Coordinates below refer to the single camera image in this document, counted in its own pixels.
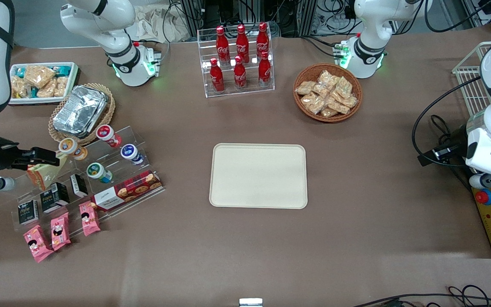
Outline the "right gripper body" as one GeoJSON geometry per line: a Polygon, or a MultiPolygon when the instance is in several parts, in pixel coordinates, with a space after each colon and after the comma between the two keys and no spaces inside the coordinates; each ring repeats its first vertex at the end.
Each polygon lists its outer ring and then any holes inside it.
{"type": "Polygon", "coordinates": [[[20,159],[22,151],[17,146],[8,146],[0,144],[0,170],[17,169],[22,170],[20,159]]]}

